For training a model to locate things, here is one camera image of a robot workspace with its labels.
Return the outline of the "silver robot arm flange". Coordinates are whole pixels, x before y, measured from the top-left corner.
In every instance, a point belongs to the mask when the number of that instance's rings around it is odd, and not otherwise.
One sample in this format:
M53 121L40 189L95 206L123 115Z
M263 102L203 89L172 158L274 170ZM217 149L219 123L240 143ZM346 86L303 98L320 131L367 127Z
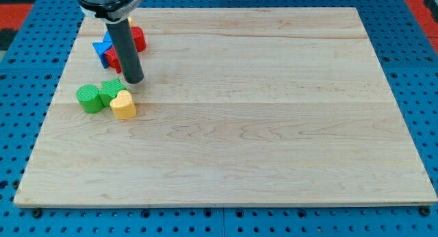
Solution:
M115 24L127 19L143 0L78 0L82 12L90 18L99 18Z

